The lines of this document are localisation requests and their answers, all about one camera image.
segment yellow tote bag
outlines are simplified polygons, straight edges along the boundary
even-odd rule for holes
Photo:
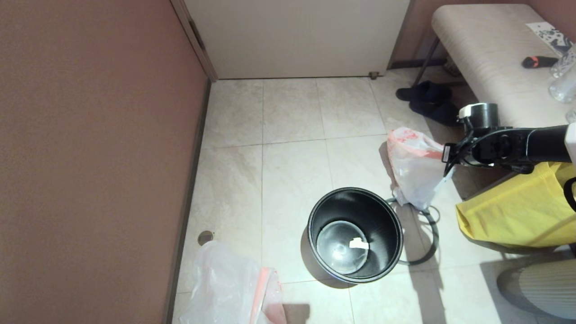
[[[471,239],[508,246],[547,247],[576,242],[576,213],[563,185],[575,176],[569,163],[540,163],[456,205],[460,229]]]

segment white door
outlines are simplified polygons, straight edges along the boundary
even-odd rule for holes
[[[410,0],[184,0],[219,78],[386,70]]]

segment pink plastic bag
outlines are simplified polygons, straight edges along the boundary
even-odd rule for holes
[[[388,158],[398,186],[392,193],[401,205],[407,202],[424,210],[434,195],[449,180],[454,169],[444,178],[444,146],[423,133],[400,127],[388,134]]]
[[[260,267],[212,241],[198,250],[192,276],[192,297],[181,324],[286,324],[273,268]]]

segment black trash can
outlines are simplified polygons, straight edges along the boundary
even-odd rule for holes
[[[390,205],[360,188],[336,189],[319,200],[308,219],[308,242],[332,277],[358,284],[378,280],[398,263],[402,228]]]

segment water bottle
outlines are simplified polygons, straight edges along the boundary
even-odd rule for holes
[[[576,46],[570,47],[570,49],[558,59],[558,62],[550,68],[550,73],[555,78],[559,78],[568,71],[574,62],[576,62]]]
[[[568,110],[566,113],[566,121],[569,124],[576,123],[576,107],[572,107],[570,110]]]
[[[554,80],[549,91],[550,95],[559,102],[572,102],[576,95],[576,67],[572,65],[561,77]]]

